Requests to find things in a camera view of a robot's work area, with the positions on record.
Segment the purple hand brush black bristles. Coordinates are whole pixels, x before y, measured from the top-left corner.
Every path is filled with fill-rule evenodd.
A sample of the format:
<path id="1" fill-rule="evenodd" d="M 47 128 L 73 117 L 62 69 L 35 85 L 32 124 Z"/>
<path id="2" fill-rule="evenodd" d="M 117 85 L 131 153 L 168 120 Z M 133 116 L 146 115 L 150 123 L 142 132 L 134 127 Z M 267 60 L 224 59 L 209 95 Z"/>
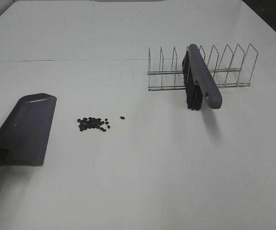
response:
<path id="1" fill-rule="evenodd" d="M 182 61 L 187 108 L 199 111 L 205 101 L 211 109 L 222 106 L 221 93 L 196 44 L 190 44 Z"/>

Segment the pile of coffee beans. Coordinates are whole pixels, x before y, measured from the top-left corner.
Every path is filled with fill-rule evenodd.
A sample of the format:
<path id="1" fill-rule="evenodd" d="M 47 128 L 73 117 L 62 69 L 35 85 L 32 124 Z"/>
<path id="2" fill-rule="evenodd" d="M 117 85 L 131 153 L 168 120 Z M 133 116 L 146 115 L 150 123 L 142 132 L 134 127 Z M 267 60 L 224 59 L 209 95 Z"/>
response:
<path id="1" fill-rule="evenodd" d="M 107 118 L 101 119 L 96 117 L 83 117 L 82 119 L 77 119 L 79 130 L 86 131 L 88 129 L 99 129 L 102 132 L 106 132 L 111 128 Z"/>

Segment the purple plastic dustpan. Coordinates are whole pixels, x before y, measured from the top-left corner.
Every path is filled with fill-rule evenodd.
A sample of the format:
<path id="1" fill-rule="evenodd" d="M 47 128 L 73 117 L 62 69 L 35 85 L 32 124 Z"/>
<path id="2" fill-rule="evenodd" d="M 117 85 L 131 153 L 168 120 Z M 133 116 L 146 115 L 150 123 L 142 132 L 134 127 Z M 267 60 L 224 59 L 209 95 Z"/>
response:
<path id="1" fill-rule="evenodd" d="M 42 166 L 57 98 L 46 93 L 23 96 L 0 127 L 3 165 Z"/>

